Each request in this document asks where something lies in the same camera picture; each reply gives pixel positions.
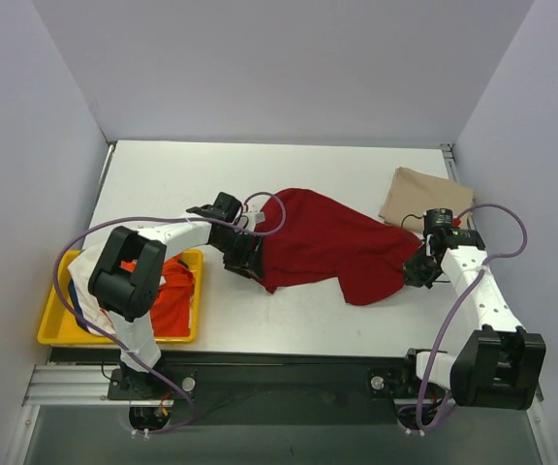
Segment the orange t shirt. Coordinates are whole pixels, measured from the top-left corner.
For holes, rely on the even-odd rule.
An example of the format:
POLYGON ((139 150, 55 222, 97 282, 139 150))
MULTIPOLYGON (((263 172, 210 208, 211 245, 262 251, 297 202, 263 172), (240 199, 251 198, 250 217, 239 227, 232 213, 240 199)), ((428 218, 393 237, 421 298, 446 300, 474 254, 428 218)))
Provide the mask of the orange t shirt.
POLYGON ((154 333, 157 337, 168 338, 189 336, 194 274, 178 255, 164 263, 162 278, 150 309, 154 333))

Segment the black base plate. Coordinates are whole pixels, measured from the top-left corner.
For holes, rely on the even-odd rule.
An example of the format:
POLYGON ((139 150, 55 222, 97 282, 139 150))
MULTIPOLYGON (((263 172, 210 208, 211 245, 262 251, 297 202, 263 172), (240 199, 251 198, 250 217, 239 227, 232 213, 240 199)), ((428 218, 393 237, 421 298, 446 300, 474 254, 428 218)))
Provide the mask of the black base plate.
POLYGON ((112 370, 107 399, 150 416, 164 404, 170 421, 195 425, 343 426, 393 424, 416 401, 412 356, 289 356, 166 352, 161 372, 174 386, 149 387, 112 370))

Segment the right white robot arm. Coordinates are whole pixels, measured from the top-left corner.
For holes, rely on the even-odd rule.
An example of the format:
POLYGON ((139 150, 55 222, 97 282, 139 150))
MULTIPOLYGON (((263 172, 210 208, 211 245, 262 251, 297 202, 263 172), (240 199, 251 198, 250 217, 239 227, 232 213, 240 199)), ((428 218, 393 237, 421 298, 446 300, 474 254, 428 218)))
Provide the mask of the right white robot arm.
POLYGON ((528 331, 514 315, 494 278, 481 235, 460 226, 448 208, 421 217, 423 240, 404 263, 404 283, 432 288, 440 275, 451 283, 456 301, 431 348, 417 353, 418 400, 429 386, 442 388, 460 407, 527 410, 535 396, 546 354, 543 337, 528 331), (452 320, 461 311, 475 321, 458 354, 442 351, 452 320))

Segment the navy blue t shirt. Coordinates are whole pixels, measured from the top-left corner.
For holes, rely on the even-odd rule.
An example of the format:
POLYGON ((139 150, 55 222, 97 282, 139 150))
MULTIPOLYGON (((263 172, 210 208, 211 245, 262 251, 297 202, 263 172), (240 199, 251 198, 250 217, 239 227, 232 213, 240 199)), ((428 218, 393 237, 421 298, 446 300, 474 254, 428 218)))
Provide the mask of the navy blue t shirt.
POLYGON ((83 318, 82 309, 78 301, 78 294, 73 280, 69 281, 68 292, 70 296, 71 305, 75 311, 75 319, 76 319, 77 326, 81 328, 83 331, 88 332, 88 327, 85 324, 85 319, 83 318))

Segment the white t shirt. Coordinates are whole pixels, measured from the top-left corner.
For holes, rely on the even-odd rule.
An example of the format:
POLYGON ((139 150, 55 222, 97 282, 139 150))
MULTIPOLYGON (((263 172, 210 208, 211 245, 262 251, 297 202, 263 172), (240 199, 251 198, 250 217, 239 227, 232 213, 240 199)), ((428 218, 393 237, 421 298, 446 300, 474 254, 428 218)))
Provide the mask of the white t shirt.
POLYGON ((89 279, 100 258, 104 243, 91 246, 79 252, 70 262, 68 270, 75 283, 77 297, 83 318, 101 330, 114 334, 114 327, 109 314, 99 305, 97 298, 88 291, 89 279))

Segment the dark red t shirt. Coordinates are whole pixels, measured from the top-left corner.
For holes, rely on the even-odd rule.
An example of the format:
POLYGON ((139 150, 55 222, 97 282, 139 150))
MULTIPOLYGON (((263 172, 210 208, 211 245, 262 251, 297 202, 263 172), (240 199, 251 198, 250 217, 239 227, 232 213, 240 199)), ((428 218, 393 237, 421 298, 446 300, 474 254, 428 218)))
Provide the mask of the dark red t shirt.
POLYGON ((271 294, 281 288, 335 278, 346 303, 365 306, 404 286, 403 265, 418 238, 308 189, 289 188, 263 207, 263 278, 271 294))

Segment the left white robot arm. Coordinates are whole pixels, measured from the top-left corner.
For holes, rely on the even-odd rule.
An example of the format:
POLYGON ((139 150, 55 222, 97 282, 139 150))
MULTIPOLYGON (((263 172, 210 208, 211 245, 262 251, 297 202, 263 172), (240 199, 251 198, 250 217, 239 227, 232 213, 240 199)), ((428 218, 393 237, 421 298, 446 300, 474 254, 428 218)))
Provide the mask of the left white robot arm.
POLYGON ((255 220, 239 217, 242 203, 221 192, 214 203, 146 232, 119 226, 111 231, 88 280, 88 292, 114 318, 123 368, 143 378, 161 359, 150 319, 164 262, 210 245, 223 254, 224 268, 247 278, 264 276, 264 237, 255 220))

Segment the folded beige t shirt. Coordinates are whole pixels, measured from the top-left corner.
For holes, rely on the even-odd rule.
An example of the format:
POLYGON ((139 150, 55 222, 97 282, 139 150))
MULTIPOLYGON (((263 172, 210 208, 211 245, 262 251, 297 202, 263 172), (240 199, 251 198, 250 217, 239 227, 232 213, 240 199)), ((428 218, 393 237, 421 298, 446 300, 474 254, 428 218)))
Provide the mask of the folded beige t shirt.
POLYGON ((473 189, 452 180, 401 167, 395 170, 379 217, 389 225, 422 233, 421 215, 427 210, 461 213, 473 205, 474 197, 473 189))

